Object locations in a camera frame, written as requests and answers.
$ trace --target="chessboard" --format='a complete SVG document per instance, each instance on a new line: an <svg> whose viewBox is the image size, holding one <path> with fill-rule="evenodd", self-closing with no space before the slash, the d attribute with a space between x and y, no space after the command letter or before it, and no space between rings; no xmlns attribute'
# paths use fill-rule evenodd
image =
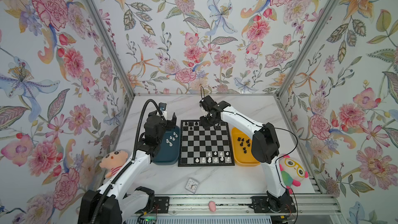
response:
<svg viewBox="0 0 398 224"><path fill-rule="evenodd" d="M199 120L181 121L178 166L233 166L228 123L203 127Z"/></svg>

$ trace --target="plush toy with yellow glasses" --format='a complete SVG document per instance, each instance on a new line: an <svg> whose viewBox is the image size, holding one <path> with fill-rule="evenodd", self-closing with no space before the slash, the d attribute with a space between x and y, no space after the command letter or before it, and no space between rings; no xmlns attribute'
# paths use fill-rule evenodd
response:
<svg viewBox="0 0 398 224"><path fill-rule="evenodd" d="M289 194L291 194L293 191L290 186L300 186L301 181L304 178L308 178L308 172L306 172L299 163L292 160L289 155L286 155L279 160L283 182L285 183L286 188L289 189Z"/></svg>

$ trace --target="plush toy face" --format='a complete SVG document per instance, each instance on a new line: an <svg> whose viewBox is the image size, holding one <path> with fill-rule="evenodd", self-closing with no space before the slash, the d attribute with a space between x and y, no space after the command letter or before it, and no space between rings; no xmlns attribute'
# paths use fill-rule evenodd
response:
<svg viewBox="0 0 398 224"><path fill-rule="evenodd" d="M283 170L287 172L293 180L298 182L302 181L304 178L308 177L308 172L306 172L300 164L290 158L281 158L279 163Z"/></svg>
<svg viewBox="0 0 398 224"><path fill-rule="evenodd" d="M111 152L102 159L99 166L101 168L113 169L125 164L128 157L129 155L125 151Z"/></svg>

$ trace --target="yellow tray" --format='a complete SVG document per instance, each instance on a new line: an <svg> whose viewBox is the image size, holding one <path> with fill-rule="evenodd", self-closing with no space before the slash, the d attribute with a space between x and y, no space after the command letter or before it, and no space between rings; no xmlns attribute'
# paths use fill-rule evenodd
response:
<svg viewBox="0 0 398 224"><path fill-rule="evenodd" d="M234 151L234 160L240 166L257 166L260 164L251 154L251 138L239 129L234 127L231 131L232 134L232 149ZM244 138L243 146L240 146L241 141L238 138ZM247 146L246 140L250 139L250 147ZM247 153L243 152L243 147L246 147Z"/></svg>

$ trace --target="pink object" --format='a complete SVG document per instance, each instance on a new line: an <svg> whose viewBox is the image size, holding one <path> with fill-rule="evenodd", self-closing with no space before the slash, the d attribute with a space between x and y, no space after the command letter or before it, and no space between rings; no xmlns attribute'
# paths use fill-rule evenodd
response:
<svg viewBox="0 0 398 224"><path fill-rule="evenodd" d="M213 201L210 201L209 202L209 209L210 209L210 211L215 212L216 211L216 203L213 202Z"/></svg>

